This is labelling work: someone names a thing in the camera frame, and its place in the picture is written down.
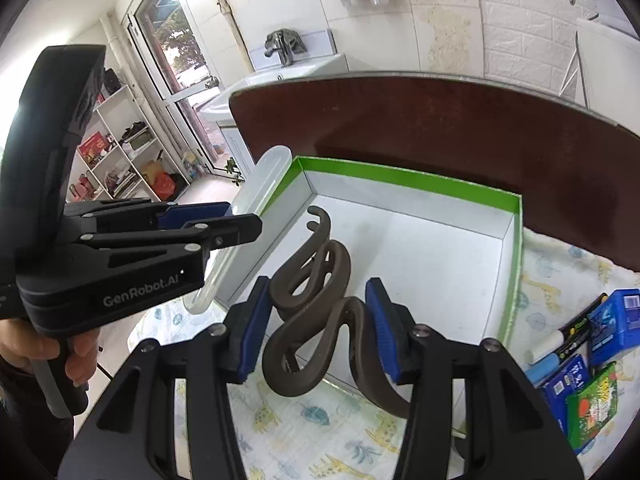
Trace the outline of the person's left hand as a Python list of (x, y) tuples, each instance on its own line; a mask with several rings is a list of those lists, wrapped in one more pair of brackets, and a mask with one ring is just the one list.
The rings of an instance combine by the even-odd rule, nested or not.
[[(65, 363), (65, 374), (80, 386), (96, 372), (100, 330), (95, 328), (70, 340), (70, 355)], [(10, 365), (32, 371), (32, 361), (49, 361), (60, 354), (60, 344), (38, 334), (24, 320), (10, 318), (1, 321), (1, 356)]]

